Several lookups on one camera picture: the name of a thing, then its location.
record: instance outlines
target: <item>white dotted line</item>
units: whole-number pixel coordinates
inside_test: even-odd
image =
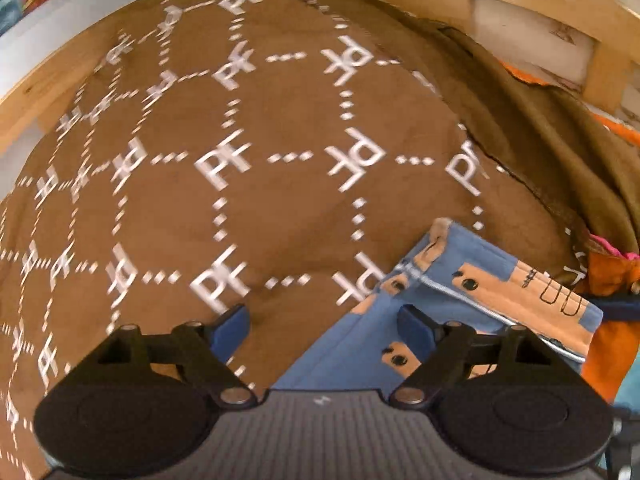
[[[477,205],[475,208],[471,210],[471,212],[476,216],[480,216],[484,212],[484,209],[482,209],[479,205]],[[473,227],[476,231],[479,231],[484,227],[484,224],[481,221],[477,221],[474,223]]]
[[[441,97],[440,92],[438,92],[438,89],[430,81],[428,81],[428,79],[425,78],[425,76],[423,76],[421,72],[414,70],[412,72],[412,75],[420,82],[422,86],[427,87],[437,97]]]
[[[309,276],[308,274],[303,274],[298,279],[294,278],[293,276],[287,276],[286,278],[283,278],[282,280],[279,280],[278,278],[272,277],[272,278],[267,280],[267,282],[264,284],[264,286],[265,286],[265,288],[268,288],[269,290],[271,290],[278,283],[280,283],[282,286],[289,286],[293,282],[296,282],[299,285],[306,285],[310,280],[311,280],[311,276]]]
[[[226,205],[226,198],[219,198],[213,204],[213,209],[220,211]]]
[[[70,187],[73,184],[73,182],[74,182],[73,180],[65,180],[64,182],[61,182],[60,185],[58,186],[58,191]]]
[[[154,158],[151,159],[151,164],[154,166],[156,164],[159,164],[160,162],[164,164],[168,164],[171,161],[180,162],[181,160],[184,160],[187,156],[189,156],[188,152],[182,152],[178,154],[169,153],[169,155],[163,155],[161,153],[160,155],[156,155]]]
[[[93,274],[95,272],[95,269],[97,268],[98,262],[94,262],[91,266],[89,266],[89,262],[85,260],[84,262],[80,262],[76,265],[76,272],[85,272],[86,270],[88,270],[89,273]]]
[[[114,98],[114,101],[122,101],[123,99],[131,99],[132,97],[135,97],[136,95],[138,95],[138,90],[124,92],[124,94],[116,95],[116,97]]]
[[[86,87],[86,83],[82,83],[78,91],[76,92],[76,98],[74,99],[74,104],[77,105],[82,100],[82,94],[84,94],[84,88]]]
[[[4,222],[6,221],[6,211],[8,207],[9,205],[7,203],[2,211],[2,218],[0,218],[0,244],[2,244],[2,239],[4,238]]]
[[[211,70],[202,70],[201,72],[194,72],[192,74],[183,75],[181,78],[178,79],[178,83],[181,83],[183,81],[187,81],[187,79],[193,79],[194,77],[205,76],[210,72],[211,72]]]
[[[365,204],[367,203],[367,201],[363,198],[357,198],[356,200],[353,201],[353,206],[356,209],[360,209],[362,208]],[[362,213],[357,213],[356,216],[354,216],[351,219],[351,222],[354,225],[360,225],[362,224],[364,221],[366,220],[366,216],[364,216]],[[358,240],[360,240],[362,237],[364,236],[364,231],[362,229],[356,229],[352,234],[351,234],[351,240],[357,242]]]
[[[116,86],[118,86],[118,80],[122,76],[122,67],[119,66],[113,72],[113,77],[111,78],[111,83],[109,84],[109,90],[115,91]]]
[[[8,451],[6,452],[6,459],[9,462],[11,462],[11,464],[14,465],[16,468],[20,468],[20,461]]]
[[[29,187],[33,183],[34,179],[30,176],[24,176],[19,182],[15,184],[15,187]]]
[[[184,9],[184,12],[189,12],[190,10],[199,9],[200,7],[206,7],[208,5],[214,4],[215,2],[216,2],[215,0],[209,0],[207,2],[195,4],[195,5],[192,5],[191,7],[187,7],[186,9]]]
[[[155,31],[156,31],[156,29],[154,29],[154,30],[152,30],[150,33],[145,34],[144,36],[142,36],[142,38],[140,38],[140,39],[138,40],[138,44],[145,43],[145,41],[147,40],[147,38],[148,38],[149,36],[151,36]]]
[[[51,314],[51,305],[53,305],[53,298],[49,298],[47,302],[47,309],[44,313],[44,322],[42,323],[42,331],[44,332],[49,325],[49,315]]]
[[[406,158],[404,155],[398,155],[396,156],[396,162],[398,164],[405,164],[406,162],[408,162],[412,166],[417,166],[418,164],[430,166],[435,161],[429,156],[426,156],[425,158],[420,158],[419,156],[411,156],[409,158]]]
[[[306,52],[294,52],[293,54],[273,54],[272,56],[267,56],[265,61],[267,63],[273,63],[274,61],[290,61],[292,59],[305,59]]]
[[[43,208],[38,209],[38,212],[36,214],[36,220],[33,223],[33,229],[31,230],[31,239],[33,239],[33,237],[35,236],[36,231],[38,229],[38,224],[40,222],[40,216],[42,215],[42,209]]]
[[[343,23],[336,23],[335,28],[345,29],[349,27],[349,25],[344,23],[345,19],[341,16],[332,16],[331,19],[334,20],[334,22],[343,22]]]
[[[160,285],[160,283],[164,282],[164,280],[166,279],[169,283],[173,285],[175,282],[177,282],[180,279],[181,276],[182,274],[180,273],[179,270],[174,270],[169,275],[167,275],[167,273],[164,272],[164,270],[160,270],[156,273],[148,271],[142,277],[142,282],[145,285],[148,285],[150,282],[154,282],[156,285]]]
[[[273,164],[274,162],[278,162],[279,160],[283,160],[284,162],[292,162],[296,159],[309,160],[313,156],[314,156],[313,152],[302,152],[299,155],[297,153],[287,153],[286,155],[280,155],[279,153],[274,153],[267,159],[267,162],[270,164]]]
[[[342,101],[340,103],[340,108],[342,108],[343,110],[348,110],[349,108],[353,107],[353,103],[347,99],[347,98],[349,98],[351,96],[353,96],[353,92],[351,90],[343,90],[342,92],[340,92],[340,97],[345,98],[345,101]],[[343,112],[340,115],[340,118],[343,121],[349,121],[349,120],[353,119],[354,117],[355,117],[355,115],[352,114],[349,111]]]
[[[231,32],[229,41],[237,41],[242,38],[242,34],[236,32],[236,30],[240,30],[242,28],[242,22],[244,22],[244,18],[235,18],[231,20],[231,25],[229,25],[229,31]]]
[[[387,65],[399,65],[400,62],[397,59],[378,59],[376,60],[376,65],[378,66],[387,66]]]
[[[9,252],[7,253],[6,249],[4,249],[4,250],[2,250],[2,253],[0,253],[0,260],[4,260],[4,257],[5,257],[5,256],[6,256],[6,260],[7,260],[8,262],[10,262],[10,261],[12,261],[12,260],[13,260],[14,262],[17,262],[17,261],[18,261],[18,258],[20,257],[20,253],[19,253],[19,252],[14,253],[13,251],[9,251]]]
[[[118,212],[116,213],[116,219],[115,219],[116,225],[111,231],[111,234],[113,235],[115,235],[122,227],[120,220],[122,220],[122,217],[124,216],[124,206],[128,201],[129,201],[129,197],[125,195],[118,202]]]
[[[111,165],[111,163],[110,163],[110,162],[105,162],[104,164],[102,164],[102,165],[98,166],[97,168],[95,168],[95,169],[91,172],[91,175],[92,175],[92,176],[94,176],[94,175],[97,175],[98,173],[101,173],[101,172],[103,172],[103,171],[108,170],[110,165]]]

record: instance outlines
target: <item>metal screw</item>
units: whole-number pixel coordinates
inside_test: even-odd
[[[418,388],[404,387],[397,390],[394,397],[403,404],[420,404],[424,400],[424,392]]]
[[[618,480],[631,480],[631,466],[623,465],[618,473]]]
[[[613,435],[619,435],[620,431],[622,431],[622,420],[619,418],[613,419]]]
[[[246,388],[227,388],[220,394],[220,399],[227,404],[245,404],[251,400],[251,392]]]

